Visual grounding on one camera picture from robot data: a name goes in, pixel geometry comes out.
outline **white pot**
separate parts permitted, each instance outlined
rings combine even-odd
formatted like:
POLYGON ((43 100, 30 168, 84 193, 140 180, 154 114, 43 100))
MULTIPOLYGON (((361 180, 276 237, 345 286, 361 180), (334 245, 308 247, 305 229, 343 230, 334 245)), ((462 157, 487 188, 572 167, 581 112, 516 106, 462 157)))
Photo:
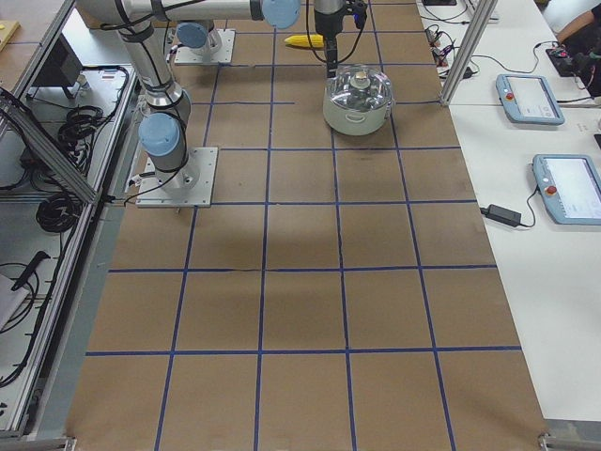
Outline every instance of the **white pot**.
POLYGON ((326 85, 323 116, 337 132, 360 136, 384 125, 393 103, 390 80, 382 72, 365 66, 340 68, 326 85))
POLYGON ((367 112, 348 110, 331 101, 328 93, 323 98, 323 117, 330 127, 342 134, 361 136, 378 130, 390 116, 392 104, 367 112))

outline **robotic arm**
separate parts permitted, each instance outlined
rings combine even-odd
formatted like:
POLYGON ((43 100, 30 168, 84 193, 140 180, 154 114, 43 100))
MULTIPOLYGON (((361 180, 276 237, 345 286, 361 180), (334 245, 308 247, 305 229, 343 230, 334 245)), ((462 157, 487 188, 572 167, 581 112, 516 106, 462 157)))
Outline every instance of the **robotic arm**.
MULTIPOLYGON (((301 0, 78 0, 78 4, 103 22, 103 29, 118 31, 125 44, 144 85, 150 110, 140 124, 140 141, 154 163, 158 188, 180 198, 185 195, 182 192, 194 188, 202 172, 186 148, 185 130, 192 103, 174 80, 165 62, 164 49, 152 39, 151 20, 190 22, 185 39, 191 39, 200 50, 203 46, 218 45, 215 39, 211 40, 214 20, 266 20, 277 28, 288 28, 298 19, 301 8, 301 0)), ((328 78, 332 78, 338 67, 336 36, 343 31, 343 20, 354 15, 355 24, 362 30, 366 4, 362 0, 314 0, 314 10, 316 32, 326 42, 324 61, 328 78)), ((181 204, 170 205, 194 203, 182 200, 181 204)))

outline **black cable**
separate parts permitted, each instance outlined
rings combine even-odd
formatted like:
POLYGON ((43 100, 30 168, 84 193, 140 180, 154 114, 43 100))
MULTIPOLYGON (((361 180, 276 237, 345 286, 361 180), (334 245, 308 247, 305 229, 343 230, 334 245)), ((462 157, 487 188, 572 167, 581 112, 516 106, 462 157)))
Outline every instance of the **black cable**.
POLYGON ((10 184, 10 185, 5 185, 5 186, 0 186, 0 191, 11 191, 14 190, 15 188, 19 188, 21 185, 23 185, 27 179, 29 177, 29 170, 25 169, 21 175, 21 177, 15 181, 14 183, 10 184))
POLYGON ((313 56, 317 59, 317 61, 319 61, 320 63, 324 63, 324 64, 328 64, 328 61, 326 61, 324 58, 322 58, 321 56, 319 56, 317 54, 316 48, 313 46, 313 42, 311 41, 311 34, 309 33, 309 13, 311 12, 311 10, 309 9, 309 2, 306 2, 306 6, 305 6, 305 14, 304 14, 304 31, 307 35, 307 40, 309 42, 309 48, 311 49, 311 52, 313 53, 313 56))
MULTIPOLYGON (((322 58, 321 56, 319 56, 317 54, 316 48, 313 46, 313 42, 311 41, 311 34, 309 32, 309 15, 310 15, 309 13, 310 13, 309 2, 307 2, 305 5, 304 29, 305 29, 305 33, 307 35, 307 41, 309 42, 309 48, 311 49, 311 52, 313 53, 313 56, 317 59, 317 61, 319 61, 320 63, 328 64, 328 61, 326 59, 322 58)), ((338 64, 346 62, 350 57, 353 56, 353 54, 355 53, 355 50, 357 50, 357 46, 359 45, 359 40, 361 39, 364 29, 365 29, 365 23, 363 23, 362 27, 359 29, 359 34, 355 38, 355 42, 353 43, 353 46, 350 49, 350 52, 348 52, 348 54, 344 58, 339 59, 338 64)))
POLYGON ((92 148, 85 140, 94 136, 103 122, 103 114, 102 109, 97 106, 78 106, 69 110, 65 124, 58 129, 58 142, 84 175, 87 175, 91 165, 92 154, 92 148), (79 145, 81 141, 84 142, 82 148, 79 145))
MULTIPOLYGON (((39 122, 39 120, 36 118, 36 116, 33 114, 33 112, 31 111, 31 109, 29 109, 24 103, 22 103, 19 99, 17 99, 16 97, 14 97, 10 92, 8 92, 7 90, 5 90, 3 87, 0 87, 0 96, 3 97, 3 98, 5 98, 15 108, 20 109, 31 120, 31 122, 39 130, 39 132, 42 133, 49 141, 51 141, 53 143, 53 145, 57 149, 59 149, 62 152, 62 148, 61 148, 60 144, 56 141, 56 139, 54 139, 54 137, 52 135, 50 135, 46 131, 46 129, 43 128, 43 126, 41 125, 41 123, 39 122)), ((31 146, 29 145, 29 141, 27 140, 23 129, 19 126, 19 124, 17 123, 17 121, 14 120, 3 109, 0 109, 0 115, 2 115, 13 126, 13 128, 15 130, 19 131, 19 134, 21 135, 23 141, 25 142, 25 145, 29 149, 31 149, 31 146)))
POLYGON ((115 101, 115 107, 113 108, 113 111, 111 111, 111 113, 109 113, 102 120, 100 125, 110 122, 111 119, 113 119, 113 117, 115 116, 115 114, 119 108, 119 104, 121 103, 121 100, 123 99, 123 92, 125 91, 125 87, 130 82, 130 73, 123 66, 118 66, 118 65, 116 65, 116 66, 114 66, 114 65, 84 66, 83 69, 84 70, 117 70, 125 75, 125 78, 123 80, 123 85, 121 85, 121 88, 119 88, 119 90, 118 90, 117 98, 115 101))
POLYGON ((65 109, 65 110, 70 110, 71 109, 70 106, 61 105, 60 103, 54 103, 53 101, 47 101, 45 99, 41 99, 40 97, 36 97, 35 95, 29 97, 28 99, 31 99, 32 101, 41 101, 42 103, 48 103, 49 105, 57 106, 59 108, 65 109))
POLYGON ((165 54, 165 46, 167 45, 167 35, 169 34, 169 22, 165 24, 165 34, 162 37, 162 54, 165 54))
MULTIPOLYGON (((164 7, 163 10, 165 12, 167 12, 167 11, 171 11, 172 9, 187 7, 188 5, 194 5, 195 3, 200 3, 203 1, 204 0, 190 0, 188 2, 171 5, 170 7, 164 7)), ((131 28, 132 26, 142 23, 144 21, 147 21, 149 19, 152 19, 153 17, 154 17, 154 13, 150 13, 144 17, 141 17, 140 19, 136 19, 135 21, 128 21, 127 23, 123 23, 122 25, 110 25, 108 23, 101 23, 100 29, 105 30, 105 31, 123 30, 123 29, 131 28)))
POLYGON ((593 96, 581 97, 580 99, 571 99, 569 101, 557 101, 557 103, 572 103, 574 101, 594 101, 594 97, 593 96))
POLYGON ((455 14, 455 16, 452 16, 452 17, 447 17, 446 19, 441 18, 441 17, 437 16, 436 14, 434 14, 432 12, 432 10, 428 9, 428 7, 426 5, 422 4, 422 6, 426 10, 426 12, 432 16, 432 17, 425 17, 425 16, 420 15, 420 17, 422 19, 427 19, 428 21, 453 23, 453 24, 461 24, 461 25, 466 25, 466 24, 470 23, 470 21, 451 22, 453 19, 456 19, 457 17, 464 15, 468 11, 468 6, 467 5, 465 6, 465 8, 459 14, 455 14))
POLYGON ((23 370, 27 367, 29 363, 29 358, 31 357, 31 353, 33 352, 34 345, 36 343, 36 340, 38 339, 39 331, 41 330, 42 322, 46 315, 46 310, 48 308, 48 305, 50 304, 50 300, 53 297, 54 287, 56 286, 56 282, 58 281, 58 272, 60 271, 63 260, 65 258, 66 251, 69 248, 69 244, 74 234, 75 227, 71 229, 71 232, 69 233, 69 237, 67 238, 65 245, 61 246, 58 259, 56 260, 56 266, 54 267, 52 282, 50 283, 50 286, 48 287, 48 292, 46 293, 46 296, 44 297, 44 300, 42 301, 39 307, 36 322, 34 324, 34 330, 29 335, 29 344, 27 345, 25 355, 21 362, 15 365, 15 369, 10 374, 8 374, 5 377, 0 377, 0 388, 7 387, 13 382, 15 382, 19 378, 19 376, 21 376, 21 373, 23 373, 23 370))
POLYGON ((50 193, 50 194, 56 194, 56 193, 60 193, 60 191, 57 190, 44 190, 43 188, 40 188, 38 186, 38 183, 36 182, 36 177, 38 177, 39 181, 41 181, 42 183, 47 183, 45 180, 41 179, 41 172, 39 169, 34 169, 33 171, 31 171, 31 176, 29 177, 29 183, 31 184, 32 188, 36 191, 39 191, 41 193, 50 193))
POLYGON ((519 225, 525 228, 533 228, 534 226, 536 226, 536 215, 534 214, 534 210, 532 209, 532 205, 530 205, 530 201, 531 199, 536 195, 536 193, 539 193, 541 190, 540 188, 537 186, 536 188, 534 188, 534 191, 532 191, 532 194, 530 194, 528 196, 528 198, 526 199, 526 205, 528 206, 528 209, 530 210, 530 213, 532 213, 532 224, 531 225, 526 225, 526 224, 522 224, 520 223, 519 225))
POLYGON ((135 179, 136 177, 139 177, 140 179, 146 179, 146 178, 148 178, 148 177, 155 176, 156 174, 157 174, 157 173, 156 173, 155 171, 149 171, 149 172, 143 172, 143 173, 140 173, 140 174, 138 174, 138 175, 136 175, 136 176, 132 177, 132 178, 130 179, 130 181, 128 181, 128 186, 133 186, 133 185, 135 185, 135 183, 136 183, 136 182, 135 182, 135 180, 134 180, 134 179, 135 179))
MULTIPOLYGON (((0 268, 4 268, 6 266, 20 266, 23 268, 27 268, 27 265, 25 265, 23 263, 0 264, 0 268)), ((32 286, 32 284, 30 282, 28 282, 28 281, 25 282, 25 285, 29 288, 29 296, 28 296, 30 298, 29 303, 27 303, 25 308, 23 308, 21 311, 13 314, 13 316, 10 317, 10 319, 7 321, 7 324, 5 324, 4 329, 2 329, 0 331, 0 334, 5 334, 6 332, 14 329, 19 324, 21 324, 25 320, 25 318, 27 318, 27 316, 33 309, 33 304, 34 304, 36 298, 38 297, 38 293, 39 293, 39 276, 38 276, 38 272, 36 272, 36 271, 33 271, 32 275, 36 278, 35 287, 32 286)))
POLYGON ((488 55, 488 54, 473 54, 471 57, 478 57, 478 58, 488 58, 488 59, 492 59, 495 63, 497 63, 499 66, 501 66, 502 68, 504 68, 505 70, 507 70, 508 72, 513 72, 513 73, 533 73, 536 68, 538 67, 538 63, 540 63, 540 59, 538 57, 538 54, 536 54, 536 49, 538 49, 541 45, 543 44, 549 44, 549 43, 556 43, 557 40, 544 40, 542 42, 538 42, 536 44, 534 44, 534 46, 532 47, 532 54, 534 55, 534 59, 536 60, 536 62, 534 63, 534 67, 531 70, 511 70, 509 68, 506 68, 498 59, 488 55))
POLYGON ((164 183, 162 183, 162 184, 159 184, 159 185, 155 186, 154 188, 150 188, 149 190, 142 191, 142 192, 140 192, 140 193, 138 193, 138 194, 130 195, 128 198, 126 198, 126 199, 123 201, 123 207, 127 207, 127 206, 128 206, 128 204, 135 205, 133 202, 130 202, 130 201, 131 201, 132 199, 134 199, 135 197, 137 197, 138 195, 147 194, 147 193, 152 193, 153 191, 156 191, 156 190, 158 190, 159 188, 162 188, 162 187, 163 187, 163 186, 165 186, 167 183, 169 183, 171 180, 173 180, 173 179, 176 177, 176 175, 179 173, 179 171, 180 171, 180 170, 181 170, 181 167, 180 167, 180 168, 178 168, 178 169, 177 169, 177 171, 176 171, 176 172, 174 172, 174 173, 173 173, 173 175, 172 175, 172 176, 171 176, 169 179, 167 179, 167 180, 166 180, 164 183))
POLYGON ((62 233, 77 224, 82 205, 70 193, 53 194, 39 204, 36 221, 50 233, 62 233))
POLYGON ((20 312, 14 314, 5 324, 4 329, 2 329, 0 331, 0 334, 5 334, 7 332, 12 331, 13 329, 15 329, 16 327, 19 326, 19 324, 21 324, 23 321, 26 320, 26 318, 29 316, 29 314, 31 313, 31 311, 34 308, 34 303, 35 303, 35 299, 38 297, 38 287, 33 288, 32 285, 29 282, 25 282, 25 285, 29 288, 29 295, 27 296, 29 298, 29 302, 25 305, 25 308, 22 309, 20 312))

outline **power adapter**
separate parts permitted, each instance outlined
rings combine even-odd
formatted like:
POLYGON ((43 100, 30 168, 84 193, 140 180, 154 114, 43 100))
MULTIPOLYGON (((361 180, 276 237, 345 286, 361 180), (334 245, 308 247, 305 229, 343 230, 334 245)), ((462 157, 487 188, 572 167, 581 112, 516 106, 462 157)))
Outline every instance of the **power adapter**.
POLYGON ((498 205, 490 204, 487 209, 480 208, 480 212, 485 218, 506 224, 510 227, 521 226, 522 214, 517 211, 504 209, 498 205))

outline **electronic device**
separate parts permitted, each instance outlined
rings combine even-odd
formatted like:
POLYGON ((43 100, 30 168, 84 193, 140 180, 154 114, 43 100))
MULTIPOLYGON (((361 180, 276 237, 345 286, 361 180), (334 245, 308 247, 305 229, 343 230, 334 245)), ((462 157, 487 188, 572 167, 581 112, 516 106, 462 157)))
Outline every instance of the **electronic device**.
POLYGON ((69 99, 74 96, 68 88, 75 85, 77 77, 82 72, 82 62, 79 60, 67 39, 61 34, 54 44, 50 55, 44 62, 32 87, 58 86, 69 99))
MULTIPOLYGON (((476 9, 478 8, 478 5, 480 4, 480 0, 464 0, 464 1, 466 2, 466 8, 467 8, 468 12, 470 13, 470 15, 473 16, 474 12, 476 12, 476 9)), ((494 9, 492 11, 492 14, 490 14, 488 23, 499 23, 500 19, 501 19, 501 16, 499 15, 499 12, 497 12, 497 10, 494 9)))
POLYGON ((546 49, 545 53, 560 77, 573 77, 575 74, 574 59, 562 47, 546 49))
POLYGON ((509 120, 523 124, 561 125, 565 122, 545 77, 499 75, 499 99, 509 120))
POLYGON ((587 155, 535 155, 532 171, 558 224, 601 226, 601 179, 587 155))

